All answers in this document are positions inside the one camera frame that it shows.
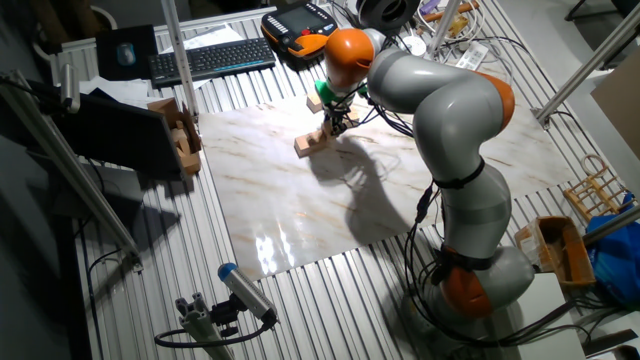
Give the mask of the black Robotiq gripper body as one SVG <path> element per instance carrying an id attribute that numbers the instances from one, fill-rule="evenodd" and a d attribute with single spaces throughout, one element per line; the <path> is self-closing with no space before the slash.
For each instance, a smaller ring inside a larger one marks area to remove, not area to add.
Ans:
<path id="1" fill-rule="evenodd" d="M 330 125 L 351 123 L 351 108 L 348 103 L 330 102 L 326 104 L 326 120 Z"/>

